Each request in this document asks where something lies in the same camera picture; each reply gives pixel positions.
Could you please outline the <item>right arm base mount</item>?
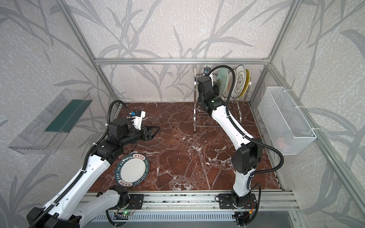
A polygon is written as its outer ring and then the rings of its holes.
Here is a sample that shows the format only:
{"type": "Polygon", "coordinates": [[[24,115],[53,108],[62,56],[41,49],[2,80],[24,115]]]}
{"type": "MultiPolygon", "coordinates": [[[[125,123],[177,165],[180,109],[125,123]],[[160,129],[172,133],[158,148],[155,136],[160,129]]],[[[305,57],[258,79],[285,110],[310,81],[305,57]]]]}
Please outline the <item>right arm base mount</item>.
{"type": "Polygon", "coordinates": [[[248,209],[252,211],[257,208],[256,196],[251,192],[242,197],[235,193],[221,193],[214,199],[219,203],[220,209],[248,209]]]}

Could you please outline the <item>small orange sunburst plate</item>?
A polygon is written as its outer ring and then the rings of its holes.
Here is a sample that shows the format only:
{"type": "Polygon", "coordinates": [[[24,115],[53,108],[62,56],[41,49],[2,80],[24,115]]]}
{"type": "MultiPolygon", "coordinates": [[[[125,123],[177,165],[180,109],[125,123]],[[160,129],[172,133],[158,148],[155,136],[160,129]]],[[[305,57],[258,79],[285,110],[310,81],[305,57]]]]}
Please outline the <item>small orange sunburst plate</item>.
{"type": "Polygon", "coordinates": [[[232,82],[231,82],[231,81],[227,81],[227,83],[226,83],[226,87],[225,87],[225,89],[224,89],[224,91],[223,91],[223,94],[222,94],[222,96],[221,96],[224,100],[226,100],[226,99],[227,99],[228,94],[229,94],[230,89],[231,89],[231,86],[232,86],[232,82]]]}

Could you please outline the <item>yellow woven bamboo plate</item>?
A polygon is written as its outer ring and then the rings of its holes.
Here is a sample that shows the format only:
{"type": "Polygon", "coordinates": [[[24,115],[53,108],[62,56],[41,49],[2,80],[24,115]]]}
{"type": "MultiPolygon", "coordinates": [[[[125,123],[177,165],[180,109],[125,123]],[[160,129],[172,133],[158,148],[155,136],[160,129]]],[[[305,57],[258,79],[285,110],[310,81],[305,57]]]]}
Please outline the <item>yellow woven bamboo plate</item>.
{"type": "Polygon", "coordinates": [[[246,77],[245,77],[245,83],[244,83],[244,87],[240,93],[240,95],[238,96],[238,98],[241,98],[244,96],[244,94],[247,92],[249,86],[251,83],[251,74],[250,71],[248,69],[246,69],[246,77]]]}

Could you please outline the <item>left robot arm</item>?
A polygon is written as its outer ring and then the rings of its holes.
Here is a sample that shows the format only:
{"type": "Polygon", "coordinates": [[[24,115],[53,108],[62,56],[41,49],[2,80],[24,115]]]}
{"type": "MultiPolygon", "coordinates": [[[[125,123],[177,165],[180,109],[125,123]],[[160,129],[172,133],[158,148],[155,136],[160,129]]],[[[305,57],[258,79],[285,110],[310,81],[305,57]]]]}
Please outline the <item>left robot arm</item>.
{"type": "Polygon", "coordinates": [[[149,172],[149,161],[142,154],[129,153],[116,170],[116,185],[84,206],[79,202],[96,180],[125,150],[138,141],[152,140],[159,126],[142,125],[142,117],[132,113],[107,123],[107,130],[88,151],[82,168],[69,183],[42,208],[34,207],[27,215],[31,228],[81,228],[102,212],[129,207],[128,188],[140,184],[149,172]]]}

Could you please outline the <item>green flower plate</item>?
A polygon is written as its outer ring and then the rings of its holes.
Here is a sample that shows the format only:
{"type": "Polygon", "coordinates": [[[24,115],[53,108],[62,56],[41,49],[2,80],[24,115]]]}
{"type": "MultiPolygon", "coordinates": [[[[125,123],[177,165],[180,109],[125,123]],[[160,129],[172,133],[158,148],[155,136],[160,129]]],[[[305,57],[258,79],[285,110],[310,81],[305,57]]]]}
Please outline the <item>green flower plate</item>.
{"type": "Polygon", "coordinates": [[[227,68],[220,68],[219,73],[217,76],[217,85],[219,90],[219,96],[221,97],[223,93],[225,92],[227,86],[228,86],[228,69],[227,68]]]}

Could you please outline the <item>white plate green rim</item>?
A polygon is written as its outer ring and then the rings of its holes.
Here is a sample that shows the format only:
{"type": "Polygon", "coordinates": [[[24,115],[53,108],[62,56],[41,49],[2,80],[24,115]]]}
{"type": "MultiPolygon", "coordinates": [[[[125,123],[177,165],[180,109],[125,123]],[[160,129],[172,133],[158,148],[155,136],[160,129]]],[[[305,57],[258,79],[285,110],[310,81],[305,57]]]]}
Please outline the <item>white plate green rim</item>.
{"type": "Polygon", "coordinates": [[[246,67],[244,65],[238,65],[235,69],[235,85],[231,95],[231,98],[238,98],[244,89],[246,82],[246,67]]]}

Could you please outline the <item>large orange sunburst plate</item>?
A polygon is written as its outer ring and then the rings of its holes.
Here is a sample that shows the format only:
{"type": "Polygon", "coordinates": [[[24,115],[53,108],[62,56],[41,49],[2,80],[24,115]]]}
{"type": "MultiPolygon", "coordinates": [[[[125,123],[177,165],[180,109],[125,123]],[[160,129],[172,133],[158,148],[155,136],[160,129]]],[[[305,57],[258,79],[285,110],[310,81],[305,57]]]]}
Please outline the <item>large orange sunburst plate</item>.
{"type": "Polygon", "coordinates": [[[199,96],[199,89],[198,89],[198,75],[195,75],[194,77],[194,83],[195,83],[195,96],[196,96],[196,100],[198,99],[198,96],[199,96]]]}

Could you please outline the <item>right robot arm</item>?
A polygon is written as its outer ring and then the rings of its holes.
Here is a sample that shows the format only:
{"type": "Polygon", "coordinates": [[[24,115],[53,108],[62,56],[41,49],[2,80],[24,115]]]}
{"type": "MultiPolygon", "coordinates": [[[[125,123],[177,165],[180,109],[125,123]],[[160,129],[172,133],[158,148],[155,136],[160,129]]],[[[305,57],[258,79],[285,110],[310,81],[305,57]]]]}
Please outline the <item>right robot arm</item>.
{"type": "Polygon", "coordinates": [[[256,166],[261,161],[262,147],[252,142],[248,134],[227,110],[225,102],[215,94],[213,82],[209,76],[197,78],[198,102],[225,131],[236,150],[232,164],[236,171],[235,182],[231,193],[231,204],[240,209],[249,200],[251,182],[256,166]]]}

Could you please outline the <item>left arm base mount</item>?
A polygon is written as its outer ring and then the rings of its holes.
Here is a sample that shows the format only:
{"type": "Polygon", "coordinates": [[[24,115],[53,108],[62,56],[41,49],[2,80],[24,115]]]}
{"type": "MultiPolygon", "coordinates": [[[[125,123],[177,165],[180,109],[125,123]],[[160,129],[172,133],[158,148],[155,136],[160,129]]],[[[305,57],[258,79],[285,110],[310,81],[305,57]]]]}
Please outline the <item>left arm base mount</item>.
{"type": "Polygon", "coordinates": [[[120,203],[111,210],[141,210],[144,202],[144,194],[130,194],[126,202],[120,203]]]}

